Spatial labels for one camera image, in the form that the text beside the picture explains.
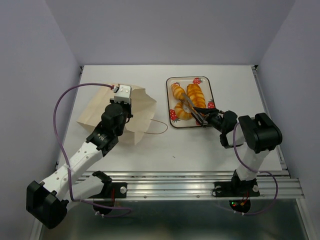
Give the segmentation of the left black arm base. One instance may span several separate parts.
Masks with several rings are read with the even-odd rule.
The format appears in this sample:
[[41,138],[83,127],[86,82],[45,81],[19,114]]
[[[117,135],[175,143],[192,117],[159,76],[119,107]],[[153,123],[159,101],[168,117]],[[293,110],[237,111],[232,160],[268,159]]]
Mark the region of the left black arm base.
[[94,194],[88,197],[92,199],[88,202],[97,216],[117,218],[127,216],[132,212],[129,207],[116,206],[116,199],[127,197],[127,182],[113,182],[112,178],[102,171],[96,171],[92,176],[93,180],[97,180],[98,187],[101,187],[101,190],[93,192]]

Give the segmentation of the orange braided fake bread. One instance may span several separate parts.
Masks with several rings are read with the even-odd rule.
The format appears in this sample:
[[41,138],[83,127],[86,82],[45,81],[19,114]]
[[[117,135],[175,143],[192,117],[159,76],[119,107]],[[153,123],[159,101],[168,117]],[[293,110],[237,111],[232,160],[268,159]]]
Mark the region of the orange braided fake bread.
[[189,84],[187,86],[187,96],[197,108],[206,108],[205,96],[198,84]]

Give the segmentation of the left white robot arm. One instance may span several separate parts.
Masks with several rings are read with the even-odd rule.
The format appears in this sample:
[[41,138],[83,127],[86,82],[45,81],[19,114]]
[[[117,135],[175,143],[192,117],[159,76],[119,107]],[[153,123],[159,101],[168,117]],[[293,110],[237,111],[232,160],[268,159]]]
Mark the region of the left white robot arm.
[[119,142],[125,124],[132,118],[130,97],[114,97],[106,106],[101,121],[80,149],[55,173],[40,183],[32,181],[26,188],[26,210],[48,229],[65,218],[72,184],[94,163],[105,157]]

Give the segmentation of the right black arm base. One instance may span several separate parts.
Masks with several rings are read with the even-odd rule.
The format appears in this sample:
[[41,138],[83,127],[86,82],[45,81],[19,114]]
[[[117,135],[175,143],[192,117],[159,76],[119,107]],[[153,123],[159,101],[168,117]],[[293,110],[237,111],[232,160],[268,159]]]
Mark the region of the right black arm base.
[[257,179],[240,180],[236,170],[230,181],[215,181],[211,195],[216,198],[228,198],[229,206],[235,212],[247,214],[251,208],[250,197],[259,197]]

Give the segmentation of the brown paper bag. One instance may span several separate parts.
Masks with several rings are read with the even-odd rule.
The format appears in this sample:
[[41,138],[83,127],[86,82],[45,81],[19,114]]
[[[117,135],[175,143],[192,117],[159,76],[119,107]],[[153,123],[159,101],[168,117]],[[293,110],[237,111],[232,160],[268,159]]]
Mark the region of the brown paper bag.
[[[123,135],[119,137],[119,142],[128,145],[136,145],[145,134],[160,135],[167,131],[164,129],[150,130],[150,124],[154,121],[157,101],[146,93],[146,89],[137,85],[131,86],[131,112],[133,118],[125,125]],[[100,87],[87,107],[81,113],[77,123],[89,133],[101,121],[101,115],[105,111],[110,99],[114,96],[113,91],[107,87]]]

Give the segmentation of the fake croissant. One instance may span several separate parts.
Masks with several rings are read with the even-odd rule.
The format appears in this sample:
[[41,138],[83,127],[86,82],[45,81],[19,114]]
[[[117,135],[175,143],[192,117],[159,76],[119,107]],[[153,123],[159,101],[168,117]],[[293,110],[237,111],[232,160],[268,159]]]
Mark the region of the fake croissant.
[[193,118],[192,114],[189,112],[186,112],[184,110],[184,104],[182,102],[178,102],[174,107],[175,115],[180,119],[184,121],[188,121]]
[[184,100],[186,92],[185,90],[177,83],[173,83],[171,86],[172,95],[177,100]]

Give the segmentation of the metal tongs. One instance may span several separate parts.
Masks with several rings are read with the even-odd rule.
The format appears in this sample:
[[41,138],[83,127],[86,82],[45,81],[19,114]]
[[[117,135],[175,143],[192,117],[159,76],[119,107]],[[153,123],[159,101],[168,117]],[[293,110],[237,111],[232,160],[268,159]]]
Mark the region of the metal tongs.
[[181,102],[189,109],[191,115],[195,118],[196,122],[202,126],[202,127],[207,127],[208,122],[205,120],[205,118],[202,116],[201,113],[196,112],[193,107],[195,105],[191,101],[191,99],[185,94],[185,99],[181,100]]

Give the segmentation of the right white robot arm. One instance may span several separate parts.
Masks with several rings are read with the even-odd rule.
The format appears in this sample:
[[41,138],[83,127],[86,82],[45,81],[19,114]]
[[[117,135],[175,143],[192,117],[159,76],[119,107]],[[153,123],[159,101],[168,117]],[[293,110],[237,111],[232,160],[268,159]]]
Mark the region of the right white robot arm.
[[262,112],[254,117],[238,116],[233,111],[194,107],[192,115],[202,127],[213,127],[220,132],[225,149],[233,149],[240,162],[230,182],[231,192],[242,195],[248,182],[260,172],[264,159],[283,141],[283,135],[270,117]]

